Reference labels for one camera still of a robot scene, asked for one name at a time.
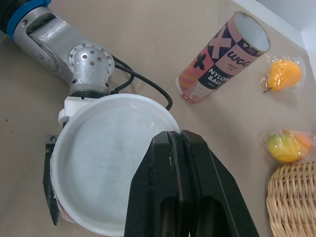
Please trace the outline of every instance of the wicker basket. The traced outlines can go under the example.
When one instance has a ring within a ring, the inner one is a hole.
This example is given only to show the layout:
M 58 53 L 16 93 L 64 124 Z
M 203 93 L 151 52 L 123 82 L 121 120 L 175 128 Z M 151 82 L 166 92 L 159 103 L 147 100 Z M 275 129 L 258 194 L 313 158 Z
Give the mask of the wicker basket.
M 316 163 L 277 169 L 268 184 L 267 209 L 275 237 L 316 237 Z

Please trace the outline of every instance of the black cross pattern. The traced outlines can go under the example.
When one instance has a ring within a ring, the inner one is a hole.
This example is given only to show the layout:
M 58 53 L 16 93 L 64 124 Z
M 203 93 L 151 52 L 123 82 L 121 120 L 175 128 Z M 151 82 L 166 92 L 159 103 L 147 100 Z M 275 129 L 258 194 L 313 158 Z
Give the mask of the black cross pattern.
M 196 63 L 194 63 L 194 65 L 193 65 L 193 68 L 199 67 L 201 70 L 204 70 L 205 67 L 204 67 L 203 61 L 204 61 L 205 58 L 206 58 L 206 53 L 203 54 L 203 55 L 199 54 L 197 56 Z

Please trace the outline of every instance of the toy fruit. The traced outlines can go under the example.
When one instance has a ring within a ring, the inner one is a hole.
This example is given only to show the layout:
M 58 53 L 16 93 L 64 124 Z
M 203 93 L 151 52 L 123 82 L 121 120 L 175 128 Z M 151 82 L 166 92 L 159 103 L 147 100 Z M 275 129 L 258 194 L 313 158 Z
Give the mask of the toy fruit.
M 302 79 L 302 70 L 290 60 L 273 62 L 269 70 L 267 87 L 269 90 L 279 91 L 294 86 Z
M 304 133 L 285 130 L 268 137 L 267 149 L 275 159 L 288 163 L 308 157 L 312 143 Z

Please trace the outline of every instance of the plastic bag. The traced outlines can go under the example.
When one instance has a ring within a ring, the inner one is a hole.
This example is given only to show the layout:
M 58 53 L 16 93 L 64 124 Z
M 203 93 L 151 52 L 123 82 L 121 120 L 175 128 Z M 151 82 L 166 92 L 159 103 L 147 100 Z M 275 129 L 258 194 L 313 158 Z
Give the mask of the plastic bag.
M 314 134 L 282 129 L 265 135 L 262 140 L 267 151 L 284 163 L 308 159 L 316 145 Z
M 301 57 L 266 55 L 267 66 L 261 84 L 263 92 L 300 88 L 306 78 L 306 67 Z

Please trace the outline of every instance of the cylindrical container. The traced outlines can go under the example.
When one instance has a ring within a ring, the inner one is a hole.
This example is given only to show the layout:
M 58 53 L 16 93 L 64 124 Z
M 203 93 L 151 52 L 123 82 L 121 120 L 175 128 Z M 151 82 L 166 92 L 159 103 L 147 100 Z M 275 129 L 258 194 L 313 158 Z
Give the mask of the cylindrical container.
M 270 49 L 263 27 L 238 11 L 177 77 L 181 96 L 199 103 Z

